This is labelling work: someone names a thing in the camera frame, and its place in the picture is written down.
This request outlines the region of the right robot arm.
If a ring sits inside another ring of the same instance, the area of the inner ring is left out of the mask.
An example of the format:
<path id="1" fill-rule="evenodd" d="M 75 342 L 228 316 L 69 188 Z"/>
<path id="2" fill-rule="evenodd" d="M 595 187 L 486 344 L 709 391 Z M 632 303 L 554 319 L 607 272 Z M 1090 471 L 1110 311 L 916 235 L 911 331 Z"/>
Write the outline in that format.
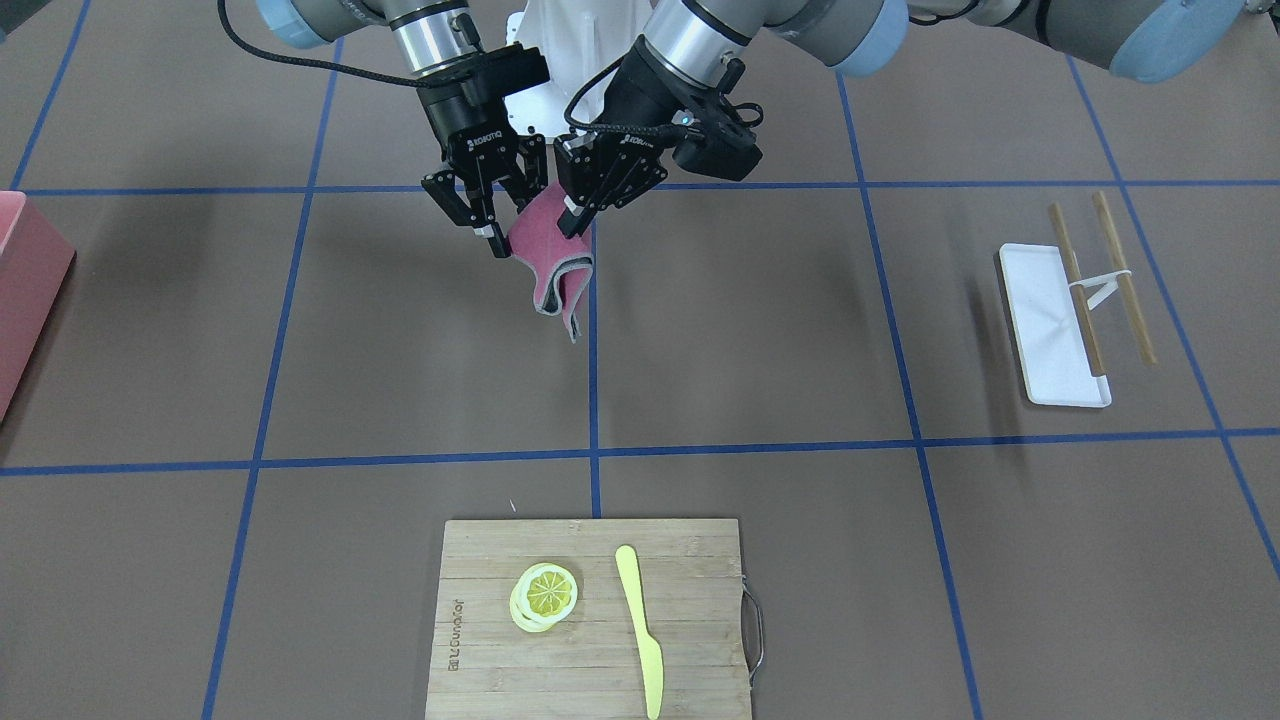
<path id="1" fill-rule="evenodd" d="M 264 24 L 298 50 L 334 44 L 366 27 L 389 29 L 407 76 L 270 53 L 238 35 L 227 3 L 216 4 L 225 36 L 253 56 L 413 88 L 442 151 L 440 167 L 422 178 L 422 188 L 456 225 L 485 240 L 495 258 L 512 254 L 494 209 L 494 188 L 500 186 L 522 211 L 548 184 L 545 140 L 516 129 L 506 105 L 507 97 L 549 81 L 538 49 L 522 44 L 485 49 L 466 1 L 257 1 L 255 6 Z"/>

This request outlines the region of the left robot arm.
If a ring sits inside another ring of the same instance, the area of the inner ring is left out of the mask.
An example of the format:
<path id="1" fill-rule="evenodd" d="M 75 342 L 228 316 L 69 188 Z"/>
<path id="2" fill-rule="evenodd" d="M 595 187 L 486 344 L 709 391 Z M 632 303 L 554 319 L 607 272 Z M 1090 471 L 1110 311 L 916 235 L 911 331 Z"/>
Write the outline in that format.
<path id="1" fill-rule="evenodd" d="M 1196 64 L 1244 12 L 1242 1 L 659 1 L 630 50 L 596 74 L 602 111 L 556 142 L 564 197 L 556 225 L 581 234 L 668 174 L 741 181 L 762 160 L 763 110 L 730 100 L 744 54 L 769 31 L 833 73 L 886 67 L 913 26 L 968 20 L 1009 29 L 1116 77 L 1158 83 Z"/>

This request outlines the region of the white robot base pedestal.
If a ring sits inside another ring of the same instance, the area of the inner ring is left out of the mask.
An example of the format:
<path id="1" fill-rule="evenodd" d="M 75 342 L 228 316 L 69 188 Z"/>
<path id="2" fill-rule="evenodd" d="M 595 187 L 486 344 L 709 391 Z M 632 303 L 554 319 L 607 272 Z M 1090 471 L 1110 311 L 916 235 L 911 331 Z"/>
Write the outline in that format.
<path id="1" fill-rule="evenodd" d="M 652 13 L 649 1 L 530 1 L 509 15 L 506 38 L 536 49 L 549 79 L 504 99 L 504 141 L 568 135 L 563 113 L 572 96 L 634 46 Z"/>

